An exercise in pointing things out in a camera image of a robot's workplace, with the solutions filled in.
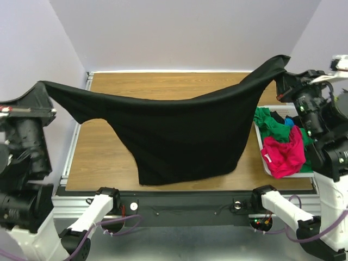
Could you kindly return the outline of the aluminium frame rail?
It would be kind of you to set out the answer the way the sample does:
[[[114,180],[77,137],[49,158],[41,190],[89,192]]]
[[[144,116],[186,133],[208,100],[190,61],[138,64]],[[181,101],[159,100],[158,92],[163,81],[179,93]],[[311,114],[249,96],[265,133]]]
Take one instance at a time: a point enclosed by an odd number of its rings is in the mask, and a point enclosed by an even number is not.
[[[73,120],[73,123],[74,130],[61,173],[59,186],[52,197],[55,219],[77,219],[89,206],[85,201],[88,196],[76,196],[73,192],[66,191],[67,181],[69,179],[70,169],[81,128],[81,125],[77,121]]]

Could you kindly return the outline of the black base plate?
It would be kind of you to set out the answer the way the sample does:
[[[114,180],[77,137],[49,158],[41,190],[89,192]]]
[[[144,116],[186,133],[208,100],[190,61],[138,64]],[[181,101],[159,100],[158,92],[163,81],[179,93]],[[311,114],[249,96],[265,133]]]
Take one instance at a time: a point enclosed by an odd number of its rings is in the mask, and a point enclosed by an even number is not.
[[[120,192],[126,215],[139,214],[139,227],[248,226],[263,216],[252,205],[251,191]]]

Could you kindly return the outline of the green t shirt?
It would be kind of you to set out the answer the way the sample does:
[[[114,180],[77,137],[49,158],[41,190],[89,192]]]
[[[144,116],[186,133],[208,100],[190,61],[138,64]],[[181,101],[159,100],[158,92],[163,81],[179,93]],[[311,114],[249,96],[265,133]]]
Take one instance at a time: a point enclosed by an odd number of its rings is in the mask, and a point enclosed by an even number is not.
[[[255,125],[259,128],[259,133],[261,136],[262,144],[266,137],[273,137],[278,142],[289,142],[289,133],[291,128],[285,126],[284,124],[276,122],[270,115],[270,109],[265,107],[258,107],[254,114]],[[310,173],[312,172],[311,162],[307,153],[306,146],[313,143],[313,140],[307,135],[304,128],[299,127],[302,132],[303,144],[304,144],[304,154],[306,157],[306,162],[302,166],[299,173]]]

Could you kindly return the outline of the white laundry basket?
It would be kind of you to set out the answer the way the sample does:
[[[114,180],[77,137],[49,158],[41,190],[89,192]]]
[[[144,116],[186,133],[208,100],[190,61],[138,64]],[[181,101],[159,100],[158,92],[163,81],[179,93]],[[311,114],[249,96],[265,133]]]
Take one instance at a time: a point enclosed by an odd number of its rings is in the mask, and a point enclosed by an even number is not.
[[[257,107],[253,120],[266,174],[276,179],[314,176],[306,150],[313,141],[293,106]]]

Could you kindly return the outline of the black t shirt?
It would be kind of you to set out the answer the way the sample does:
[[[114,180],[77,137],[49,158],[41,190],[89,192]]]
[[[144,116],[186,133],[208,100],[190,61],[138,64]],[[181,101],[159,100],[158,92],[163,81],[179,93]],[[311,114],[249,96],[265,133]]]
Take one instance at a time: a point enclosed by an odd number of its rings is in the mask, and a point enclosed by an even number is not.
[[[276,55],[236,85],[185,100],[124,97],[50,81],[44,86],[78,123],[107,121],[134,157],[141,185],[167,185],[235,170],[260,97],[289,60]]]
[[[270,115],[271,115],[271,117],[272,117],[273,119],[275,119],[276,122],[278,122],[278,123],[284,124],[284,119],[289,117],[289,118],[292,118],[292,120],[293,120],[295,126],[298,126],[298,127],[301,127],[301,126],[302,126],[302,123],[301,123],[300,118],[299,118],[298,116],[291,117],[291,116],[288,116],[288,115],[287,115],[285,118],[283,118],[283,117],[281,117],[281,115],[280,115],[278,112],[276,112],[276,111],[271,111],[271,112],[270,112]]]

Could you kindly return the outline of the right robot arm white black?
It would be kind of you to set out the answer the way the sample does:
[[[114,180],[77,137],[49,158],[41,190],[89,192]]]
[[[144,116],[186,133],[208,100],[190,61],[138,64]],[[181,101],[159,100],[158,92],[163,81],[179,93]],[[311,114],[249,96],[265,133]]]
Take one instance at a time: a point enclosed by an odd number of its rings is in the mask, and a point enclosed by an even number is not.
[[[331,74],[308,70],[286,72],[276,79],[277,99],[294,104],[307,134],[321,214],[312,215],[284,198],[274,187],[253,190],[250,206],[278,216],[294,242],[322,260],[347,260],[347,91],[322,96],[324,88],[347,79],[341,69]]]

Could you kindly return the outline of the blue t shirt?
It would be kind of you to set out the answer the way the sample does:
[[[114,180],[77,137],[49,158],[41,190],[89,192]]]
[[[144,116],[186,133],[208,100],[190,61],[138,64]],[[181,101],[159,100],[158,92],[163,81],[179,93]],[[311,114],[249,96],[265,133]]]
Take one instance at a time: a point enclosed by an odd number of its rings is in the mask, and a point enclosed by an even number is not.
[[[292,128],[295,124],[294,124],[292,118],[288,117],[288,118],[284,119],[284,125]]]

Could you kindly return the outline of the pink t shirt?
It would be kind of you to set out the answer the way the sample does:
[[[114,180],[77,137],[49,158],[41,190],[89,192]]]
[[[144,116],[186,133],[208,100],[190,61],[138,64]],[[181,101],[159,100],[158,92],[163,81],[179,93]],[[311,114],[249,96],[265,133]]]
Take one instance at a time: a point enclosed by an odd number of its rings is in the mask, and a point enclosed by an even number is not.
[[[293,126],[289,133],[289,142],[278,142],[269,136],[264,139],[261,155],[271,175],[280,179],[299,173],[306,162],[302,132]]]

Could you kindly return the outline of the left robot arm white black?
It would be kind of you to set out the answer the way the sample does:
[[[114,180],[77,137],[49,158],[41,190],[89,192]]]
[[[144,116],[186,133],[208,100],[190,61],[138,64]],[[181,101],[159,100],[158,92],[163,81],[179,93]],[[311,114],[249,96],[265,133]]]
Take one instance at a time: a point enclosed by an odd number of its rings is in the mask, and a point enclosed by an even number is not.
[[[28,260],[86,260],[97,224],[120,210],[120,194],[98,189],[82,216],[57,233],[54,186],[41,183],[52,171],[43,131],[56,115],[48,95],[52,86],[40,81],[23,96],[1,103],[1,227]]]

